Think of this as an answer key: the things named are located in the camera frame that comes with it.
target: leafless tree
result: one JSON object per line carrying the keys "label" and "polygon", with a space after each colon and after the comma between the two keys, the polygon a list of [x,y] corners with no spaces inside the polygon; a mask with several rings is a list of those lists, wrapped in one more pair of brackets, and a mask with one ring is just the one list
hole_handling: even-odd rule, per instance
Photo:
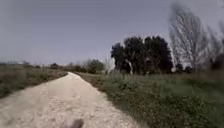
{"label": "leafless tree", "polygon": [[223,52],[223,44],[220,41],[215,32],[208,28],[209,33],[209,46],[208,46],[208,55],[210,59],[215,59],[218,55]]}
{"label": "leafless tree", "polygon": [[202,23],[193,12],[178,3],[174,3],[171,8],[170,37],[173,54],[179,57],[176,61],[190,64],[197,71],[207,47]]}
{"label": "leafless tree", "polygon": [[220,26],[220,30],[221,30],[221,32],[222,32],[222,34],[224,36],[224,23],[220,22],[219,26]]}

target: gray sky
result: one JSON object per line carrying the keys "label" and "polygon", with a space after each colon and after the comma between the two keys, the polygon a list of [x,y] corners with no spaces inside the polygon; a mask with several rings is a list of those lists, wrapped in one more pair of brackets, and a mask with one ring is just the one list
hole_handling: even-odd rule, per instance
{"label": "gray sky", "polygon": [[[169,41],[175,0],[0,0],[0,61],[49,64],[100,60],[129,36]],[[218,31],[222,0],[179,0]]]}

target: dirt path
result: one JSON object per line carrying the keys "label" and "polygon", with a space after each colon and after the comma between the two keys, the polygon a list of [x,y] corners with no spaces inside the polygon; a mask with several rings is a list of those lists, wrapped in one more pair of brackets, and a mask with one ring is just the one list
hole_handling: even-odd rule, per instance
{"label": "dirt path", "polygon": [[84,128],[138,128],[104,94],[72,73],[0,100],[0,128],[60,128],[78,118]]}

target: weeds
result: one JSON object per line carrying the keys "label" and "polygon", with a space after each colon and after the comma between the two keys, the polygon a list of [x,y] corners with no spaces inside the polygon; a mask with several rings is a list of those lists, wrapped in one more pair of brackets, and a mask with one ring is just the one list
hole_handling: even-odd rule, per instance
{"label": "weeds", "polygon": [[49,69],[0,67],[0,98],[30,86],[59,78],[65,72]]}
{"label": "weeds", "polygon": [[81,76],[105,92],[116,107],[150,128],[224,127],[224,93],[220,91],[224,83],[220,79],[191,75]]}

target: field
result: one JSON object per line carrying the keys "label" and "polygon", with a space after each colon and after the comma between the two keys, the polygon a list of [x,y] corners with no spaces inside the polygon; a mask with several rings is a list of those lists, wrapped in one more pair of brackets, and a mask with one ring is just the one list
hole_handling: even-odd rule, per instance
{"label": "field", "polygon": [[58,70],[1,65],[0,98],[4,98],[15,91],[35,86],[65,75],[66,72]]}
{"label": "field", "polygon": [[223,73],[209,74],[80,75],[143,127],[223,128]]}

